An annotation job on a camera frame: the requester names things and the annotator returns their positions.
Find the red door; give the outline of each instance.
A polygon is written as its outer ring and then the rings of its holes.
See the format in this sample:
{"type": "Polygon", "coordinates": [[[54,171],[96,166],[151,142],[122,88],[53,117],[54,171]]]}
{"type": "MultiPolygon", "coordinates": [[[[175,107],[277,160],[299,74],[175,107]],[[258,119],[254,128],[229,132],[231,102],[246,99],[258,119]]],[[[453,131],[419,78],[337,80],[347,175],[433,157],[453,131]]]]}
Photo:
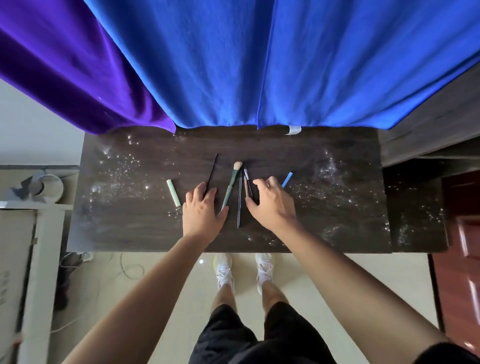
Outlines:
{"type": "Polygon", "coordinates": [[[480,171],[443,183],[450,247],[432,256],[444,328],[480,356],[480,171]]]}

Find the blue chalk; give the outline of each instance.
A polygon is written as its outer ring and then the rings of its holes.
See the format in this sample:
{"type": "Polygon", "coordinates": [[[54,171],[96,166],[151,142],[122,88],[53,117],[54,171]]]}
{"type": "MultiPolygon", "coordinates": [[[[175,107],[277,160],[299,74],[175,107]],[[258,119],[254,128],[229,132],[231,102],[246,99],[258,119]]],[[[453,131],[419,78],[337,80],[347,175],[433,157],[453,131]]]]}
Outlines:
{"type": "Polygon", "coordinates": [[[285,178],[285,180],[284,180],[283,183],[282,183],[282,188],[285,188],[285,186],[287,185],[288,181],[290,181],[290,177],[291,177],[291,176],[293,176],[293,173],[292,173],[292,172],[289,172],[287,178],[285,178]]]}

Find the white sneaker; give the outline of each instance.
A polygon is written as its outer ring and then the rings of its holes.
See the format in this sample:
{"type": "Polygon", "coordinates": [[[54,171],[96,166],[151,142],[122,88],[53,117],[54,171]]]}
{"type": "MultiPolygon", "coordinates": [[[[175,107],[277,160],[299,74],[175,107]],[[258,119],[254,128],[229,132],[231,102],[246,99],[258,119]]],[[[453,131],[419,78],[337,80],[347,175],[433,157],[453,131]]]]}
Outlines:
{"type": "Polygon", "coordinates": [[[274,260],[270,253],[257,253],[255,254],[255,260],[258,268],[257,288],[258,293],[261,295],[262,284],[268,280],[272,281],[274,260]]]}
{"type": "Polygon", "coordinates": [[[232,288],[232,292],[235,293],[232,276],[232,263],[232,254],[230,253],[217,253],[213,258],[213,269],[218,280],[218,289],[220,290],[224,284],[229,284],[232,288]]]}

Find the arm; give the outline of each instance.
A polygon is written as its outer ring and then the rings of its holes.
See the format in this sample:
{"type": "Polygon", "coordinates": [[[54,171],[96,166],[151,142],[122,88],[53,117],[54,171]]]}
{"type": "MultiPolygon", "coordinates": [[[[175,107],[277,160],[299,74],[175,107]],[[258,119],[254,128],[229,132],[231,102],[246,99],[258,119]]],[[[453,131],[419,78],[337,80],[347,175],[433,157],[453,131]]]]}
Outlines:
{"type": "Polygon", "coordinates": [[[203,199],[204,188],[203,182],[186,195],[183,237],[113,311],[93,327],[64,364],[148,362],[193,265],[227,218],[228,207],[215,216],[216,188],[203,199]]]}
{"type": "Polygon", "coordinates": [[[274,177],[253,181],[260,205],[247,197],[254,218],[295,255],[335,317],[370,363],[413,363],[448,338],[405,301],[344,254],[308,233],[293,199],[274,177]]]}

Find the beige floor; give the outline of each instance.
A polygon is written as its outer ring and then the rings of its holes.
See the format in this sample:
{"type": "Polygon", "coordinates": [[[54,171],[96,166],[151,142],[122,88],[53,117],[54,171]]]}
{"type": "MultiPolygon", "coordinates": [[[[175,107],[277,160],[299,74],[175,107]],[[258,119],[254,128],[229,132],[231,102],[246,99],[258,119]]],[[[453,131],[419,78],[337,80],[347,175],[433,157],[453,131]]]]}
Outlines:
{"type": "MultiPolygon", "coordinates": [[[[127,273],[141,275],[142,264],[148,271],[163,253],[127,253],[123,255],[127,273]]],[[[399,294],[428,320],[436,324],[432,283],[426,254],[351,255],[361,266],[399,294]]],[[[210,314],[216,293],[212,269],[213,254],[203,254],[190,274],[179,301],[150,363],[187,363],[190,352],[210,314]]],[[[256,288],[254,255],[234,255],[239,314],[258,338],[263,337],[264,314],[256,288]]],[[[51,334],[49,364],[61,363],[92,325],[108,313],[135,284],[120,269],[119,253],[99,253],[93,262],[84,263],[72,275],[70,304],[55,315],[53,329],[76,322],[51,334]]],[[[320,332],[339,364],[366,363],[365,358],[336,321],[309,277],[292,255],[276,256],[274,282],[290,303],[320,332]]]]}

